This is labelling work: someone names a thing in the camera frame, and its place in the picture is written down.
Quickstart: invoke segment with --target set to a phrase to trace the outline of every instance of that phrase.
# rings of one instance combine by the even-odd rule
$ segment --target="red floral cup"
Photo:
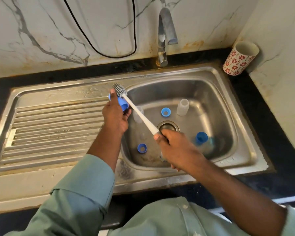
[[[256,44],[240,41],[237,42],[226,59],[223,70],[229,75],[239,75],[259,53]]]

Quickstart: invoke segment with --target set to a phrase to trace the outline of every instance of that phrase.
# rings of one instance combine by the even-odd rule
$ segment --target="shirt sleeve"
[[[285,226],[282,231],[282,236],[295,235],[295,209],[287,206],[287,217]]]
[[[102,160],[86,155],[52,189],[26,230],[6,236],[97,235],[108,210],[114,173]]]

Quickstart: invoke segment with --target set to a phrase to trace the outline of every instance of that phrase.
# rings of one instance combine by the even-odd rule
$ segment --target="chrome faucet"
[[[163,7],[158,16],[158,53],[156,64],[161,67],[165,67],[168,64],[166,51],[165,51],[165,40],[168,39],[169,45],[178,43],[173,19],[168,8]]]

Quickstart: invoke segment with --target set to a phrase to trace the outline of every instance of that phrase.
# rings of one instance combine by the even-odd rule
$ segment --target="blue bottle cap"
[[[168,117],[170,114],[171,114],[171,111],[169,108],[163,108],[161,110],[161,114],[164,116],[164,117]]]
[[[125,111],[128,107],[129,107],[129,104],[127,103],[127,101],[123,98],[119,98],[118,97],[118,103],[119,105],[121,106],[122,108],[122,111]]]
[[[197,144],[202,145],[208,140],[208,135],[203,131],[198,132],[195,140]]]
[[[146,151],[147,151],[147,146],[144,143],[140,143],[138,145],[138,152],[140,152],[140,153],[146,153]]]

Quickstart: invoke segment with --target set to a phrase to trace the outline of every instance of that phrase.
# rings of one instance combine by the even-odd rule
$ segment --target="hand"
[[[127,109],[125,113],[118,103],[118,97],[114,89],[110,90],[110,101],[105,105],[102,110],[104,116],[104,125],[112,128],[120,134],[128,129],[128,117],[131,114],[131,109]]]
[[[167,137],[169,143],[160,134],[155,134],[154,139],[160,145],[163,156],[171,163],[172,168],[189,173],[190,168],[206,160],[185,134],[169,129],[163,129],[162,134]]]

